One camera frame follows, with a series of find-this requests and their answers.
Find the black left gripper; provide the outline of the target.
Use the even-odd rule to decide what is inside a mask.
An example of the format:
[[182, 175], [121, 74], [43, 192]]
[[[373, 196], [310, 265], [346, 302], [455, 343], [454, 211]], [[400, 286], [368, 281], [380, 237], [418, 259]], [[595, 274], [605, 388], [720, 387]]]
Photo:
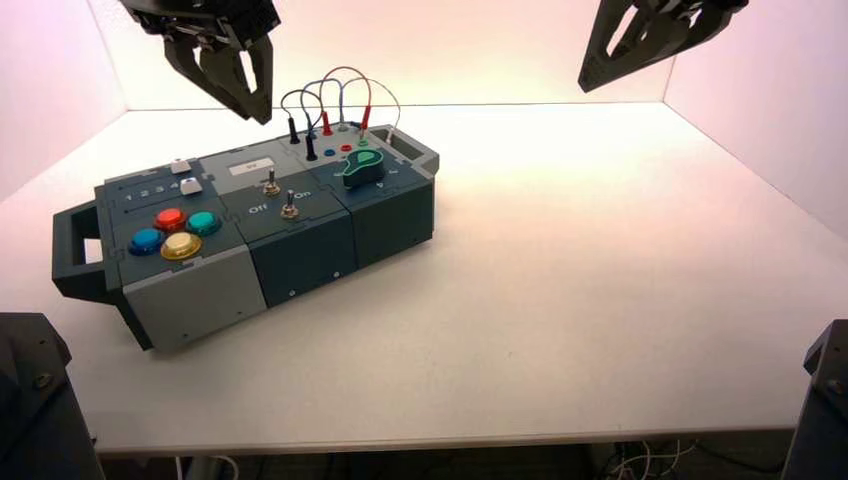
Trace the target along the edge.
[[241, 118], [267, 124], [272, 117], [273, 46], [267, 36], [280, 25], [271, 1], [123, 0], [122, 6], [150, 35], [180, 35], [217, 49], [248, 49], [256, 89], [248, 88], [241, 60], [231, 49], [200, 50], [186, 41], [164, 42], [165, 57], [184, 78]]

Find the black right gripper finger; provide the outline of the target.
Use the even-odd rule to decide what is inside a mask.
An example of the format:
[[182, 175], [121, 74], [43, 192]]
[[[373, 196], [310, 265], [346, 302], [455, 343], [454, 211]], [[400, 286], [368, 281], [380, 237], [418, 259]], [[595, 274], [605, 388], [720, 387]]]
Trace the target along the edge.
[[648, 14], [639, 48], [647, 49], [645, 66], [653, 65], [704, 43], [724, 30], [748, 0], [640, 1]]
[[599, 3], [578, 76], [589, 93], [624, 76], [658, 63], [664, 55], [662, 10], [667, 1]]

